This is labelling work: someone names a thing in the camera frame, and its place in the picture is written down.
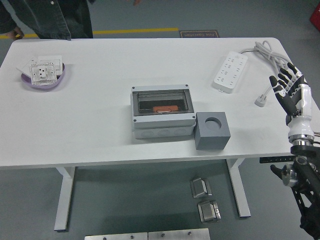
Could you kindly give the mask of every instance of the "dark jacket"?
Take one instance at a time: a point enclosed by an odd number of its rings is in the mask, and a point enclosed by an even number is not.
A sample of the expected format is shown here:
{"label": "dark jacket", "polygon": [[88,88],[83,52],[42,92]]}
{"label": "dark jacket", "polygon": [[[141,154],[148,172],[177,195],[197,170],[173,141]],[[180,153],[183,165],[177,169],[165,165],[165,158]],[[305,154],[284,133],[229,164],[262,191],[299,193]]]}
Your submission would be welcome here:
{"label": "dark jacket", "polygon": [[[93,38],[86,0],[8,0],[16,16],[42,39]],[[17,24],[0,1],[0,34]]]}

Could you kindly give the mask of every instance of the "metal plate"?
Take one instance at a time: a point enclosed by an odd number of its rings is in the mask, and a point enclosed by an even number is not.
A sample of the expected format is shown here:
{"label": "metal plate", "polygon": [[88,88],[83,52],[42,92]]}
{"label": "metal plate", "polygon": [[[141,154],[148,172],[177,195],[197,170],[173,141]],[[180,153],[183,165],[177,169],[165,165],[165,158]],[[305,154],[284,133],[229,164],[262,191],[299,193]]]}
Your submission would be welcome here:
{"label": "metal plate", "polygon": [[86,236],[84,240],[148,240],[147,232]]}
{"label": "metal plate", "polygon": [[210,240],[208,228],[149,232],[149,240]]}

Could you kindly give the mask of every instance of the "power cord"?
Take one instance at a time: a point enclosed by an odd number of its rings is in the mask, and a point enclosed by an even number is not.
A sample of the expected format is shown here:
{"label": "power cord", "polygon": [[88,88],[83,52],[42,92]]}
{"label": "power cord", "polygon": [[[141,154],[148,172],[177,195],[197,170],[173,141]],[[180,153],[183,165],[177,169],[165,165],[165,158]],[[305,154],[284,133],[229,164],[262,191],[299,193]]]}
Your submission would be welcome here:
{"label": "power cord", "polygon": [[[274,67],[277,74],[281,73],[280,68],[288,69],[287,63],[290,62],[290,59],[286,56],[272,51],[272,47],[268,41],[255,42],[255,46],[253,48],[246,48],[242,51],[240,51],[240,54],[244,53],[250,53],[255,52],[261,54],[265,59],[270,61],[271,65]],[[265,92],[258,96],[258,98],[255,100],[254,104],[256,104],[259,107],[264,107],[267,100],[267,95],[272,89],[271,85],[268,86],[268,88],[265,90]]]}

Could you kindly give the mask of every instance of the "gray cube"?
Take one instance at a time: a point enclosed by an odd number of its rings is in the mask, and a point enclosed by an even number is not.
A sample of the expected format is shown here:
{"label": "gray cube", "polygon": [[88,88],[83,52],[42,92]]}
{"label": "gray cube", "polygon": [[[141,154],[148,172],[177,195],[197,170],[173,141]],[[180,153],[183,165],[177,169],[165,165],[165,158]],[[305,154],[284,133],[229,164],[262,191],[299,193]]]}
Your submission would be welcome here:
{"label": "gray cube", "polygon": [[224,112],[197,112],[193,133],[197,150],[224,149],[231,137]]}

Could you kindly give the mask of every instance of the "yellow floor line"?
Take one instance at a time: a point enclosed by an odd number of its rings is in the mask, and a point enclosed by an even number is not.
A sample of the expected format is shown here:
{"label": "yellow floor line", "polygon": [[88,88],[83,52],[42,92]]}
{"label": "yellow floor line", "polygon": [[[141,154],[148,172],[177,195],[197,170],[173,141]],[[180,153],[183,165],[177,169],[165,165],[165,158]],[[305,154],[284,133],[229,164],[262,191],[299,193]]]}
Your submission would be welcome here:
{"label": "yellow floor line", "polygon": [[[143,29],[123,29],[123,30],[101,30],[93,31],[94,35],[103,35],[103,34],[129,34],[129,33],[155,33],[155,32],[177,32],[179,28],[177,27],[166,27],[166,28],[143,28]],[[37,38],[37,35],[25,34],[24,38]],[[8,39],[5,35],[0,35],[0,39]]]}

